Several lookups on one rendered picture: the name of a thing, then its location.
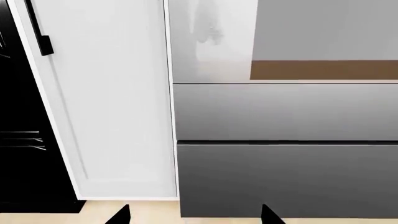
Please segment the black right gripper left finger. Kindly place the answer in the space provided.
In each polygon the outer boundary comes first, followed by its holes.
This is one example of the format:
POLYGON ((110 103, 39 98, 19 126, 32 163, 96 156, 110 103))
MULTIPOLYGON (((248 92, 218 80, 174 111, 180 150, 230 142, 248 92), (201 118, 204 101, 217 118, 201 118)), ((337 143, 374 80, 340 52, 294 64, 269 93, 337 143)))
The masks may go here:
POLYGON ((130 224, 131 213, 129 205, 123 206, 114 216, 105 224, 130 224))

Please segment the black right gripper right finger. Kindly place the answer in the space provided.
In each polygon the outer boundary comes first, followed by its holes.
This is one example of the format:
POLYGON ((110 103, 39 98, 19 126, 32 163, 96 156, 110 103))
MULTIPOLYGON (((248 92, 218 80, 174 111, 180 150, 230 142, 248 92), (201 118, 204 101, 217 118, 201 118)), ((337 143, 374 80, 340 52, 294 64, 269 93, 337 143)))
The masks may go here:
POLYGON ((283 219, 265 204, 262 205, 261 222, 262 224, 285 224, 283 219))

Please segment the white cabinet door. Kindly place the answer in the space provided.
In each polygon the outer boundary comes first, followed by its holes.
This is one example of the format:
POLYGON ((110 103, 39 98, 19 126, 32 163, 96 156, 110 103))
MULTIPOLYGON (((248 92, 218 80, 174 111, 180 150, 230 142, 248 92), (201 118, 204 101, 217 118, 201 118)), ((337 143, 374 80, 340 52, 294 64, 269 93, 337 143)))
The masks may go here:
POLYGON ((178 199, 163 0, 7 0, 79 199, 178 199))

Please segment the dark grey oven base panel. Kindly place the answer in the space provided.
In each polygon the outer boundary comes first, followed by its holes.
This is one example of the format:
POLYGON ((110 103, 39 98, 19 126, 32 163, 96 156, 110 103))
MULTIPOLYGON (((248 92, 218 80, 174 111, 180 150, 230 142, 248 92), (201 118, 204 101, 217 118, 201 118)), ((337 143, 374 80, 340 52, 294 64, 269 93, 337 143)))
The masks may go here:
POLYGON ((181 214, 398 218, 395 145, 179 145, 181 214))

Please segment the stainless steel oven drawer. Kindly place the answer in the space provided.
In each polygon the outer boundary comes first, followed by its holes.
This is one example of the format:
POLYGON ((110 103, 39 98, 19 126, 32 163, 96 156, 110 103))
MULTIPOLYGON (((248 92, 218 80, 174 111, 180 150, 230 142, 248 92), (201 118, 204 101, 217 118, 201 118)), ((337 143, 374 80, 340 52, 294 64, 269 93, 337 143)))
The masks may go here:
POLYGON ((179 140, 398 141, 398 85, 176 84, 179 140))

